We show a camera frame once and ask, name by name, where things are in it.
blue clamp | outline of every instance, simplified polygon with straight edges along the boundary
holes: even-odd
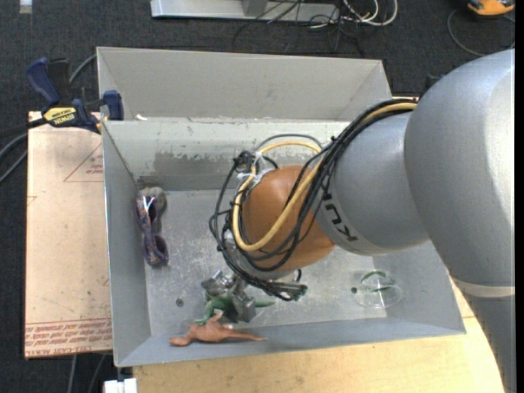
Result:
[[[122,99],[115,90],[105,92],[103,99],[88,103],[87,105],[84,105],[80,99],[75,98],[69,106],[63,106],[64,110],[61,110],[62,105],[58,106],[61,103],[61,95],[47,71],[46,57],[39,58],[33,62],[25,70],[25,77],[31,88],[40,93],[47,102],[47,105],[41,111],[43,121],[35,125],[48,123],[55,127],[73,126],[100,132],[100,125],[98,125],[99,120],[94,115],[91,115],[90,112],[86,111],[86,106],[92,105],[107,105],[111,120],[124,119]]]

white cable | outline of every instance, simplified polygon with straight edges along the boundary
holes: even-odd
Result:
[[[377,12],[376,14],[378,13],[378,1],[377,0],[373,0],[376,4],[376,8],[377,8]],[[399,10],[399,3],[398,3],[398,0],[393,0],[393,14],[391,15],[391,17],[388,19],[388,20],[384,20],[383,22],[374,22],[372,21],[372,19],[374,19],[376,17],[376,14],[369,17],[369,18],[366,18],[366,17],[363,17],[361,16],[359,13],[357,13],[353,7],[351,7],[351,5],[349,4],[349,2],[347,0],[342,0],[342,2],[344,3],[344,5],[352,12],[355,14],[356,17],[358,17],[359,19],[356,20],[356,19],[351,19],[351,18],[345,18],[346,20],[353,20],[353,21],[359,21],[360,23],[364,23],[366,25],[371,25],[371,26],[386,26],[386,25],[389,25],[393,20],[395,20],[397,14],[398,14],[398,10]]]

gray robot arm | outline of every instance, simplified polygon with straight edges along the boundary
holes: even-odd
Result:
[[[431,239],[508,391],[517,390],[514,81],[514,49],[485,56],[439,80],[413,112],[364,130],[317,217],[337,245],[365,255]]]

wooden table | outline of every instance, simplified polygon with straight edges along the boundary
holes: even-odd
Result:
[[[503,393],[486,336],[455,289],[466,335],[157,364],[140,393]]]

toy dinosaur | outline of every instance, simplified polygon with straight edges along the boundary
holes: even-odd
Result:
[[[171,337],[169,343],[172,346],[186,346],[193,341],[219,343],[226,339],[244,339],[248,341],[263,341],[266,338],[253,335],[252,333],[240,332],[219,323],[223,312],[217,313],[209,318],[205,324],[192,323],[189,331],[183,337]]]

